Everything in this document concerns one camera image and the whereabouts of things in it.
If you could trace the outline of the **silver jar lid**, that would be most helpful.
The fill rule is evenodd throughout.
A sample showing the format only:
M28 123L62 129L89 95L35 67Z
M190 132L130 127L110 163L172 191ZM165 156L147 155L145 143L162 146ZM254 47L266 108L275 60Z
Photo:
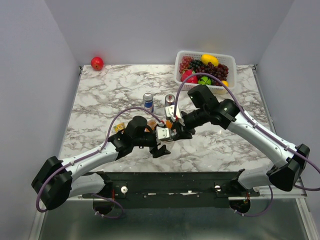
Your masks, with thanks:
M170 132L170 139L173 141L176 136L176 131L170 129L169 132Z

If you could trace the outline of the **clear glass jar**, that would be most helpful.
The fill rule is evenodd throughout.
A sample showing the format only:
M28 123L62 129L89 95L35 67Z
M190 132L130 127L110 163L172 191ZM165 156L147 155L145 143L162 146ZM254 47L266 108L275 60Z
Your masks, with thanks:
M174 144L174 141L173 140L166 140L166 141L161 141L161 143L163 145L168 145L168 146L171 146Z

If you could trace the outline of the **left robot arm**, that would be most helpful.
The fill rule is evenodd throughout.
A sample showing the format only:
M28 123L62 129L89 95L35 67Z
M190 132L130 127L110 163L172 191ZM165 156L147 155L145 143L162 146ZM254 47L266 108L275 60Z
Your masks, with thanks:
M48 158L31 183L37 193L36 209L43 213L61 206L76 189L77 179L127 156L135 147L148 147L153 158L170 154L160 143L171 136L171 130L163 122L151 128L144 117L135 116L126 128L108 137L102 145L64 160L56 156Z

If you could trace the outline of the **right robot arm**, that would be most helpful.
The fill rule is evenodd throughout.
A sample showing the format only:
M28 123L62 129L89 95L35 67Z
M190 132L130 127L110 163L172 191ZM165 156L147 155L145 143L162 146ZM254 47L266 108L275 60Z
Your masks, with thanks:
M198 85L188 91L195 106L190 113L177 110L172 114L177 129L175 140L190 139L196 127L206 123L217 125L242 137L260 150L271 164L255 169L240 170L230 183L230 191L241 196L254 187L273 185L290 192L306 167L305 159L310 148L295 145L277 136L254 120L231 99L218 101L206 85Z

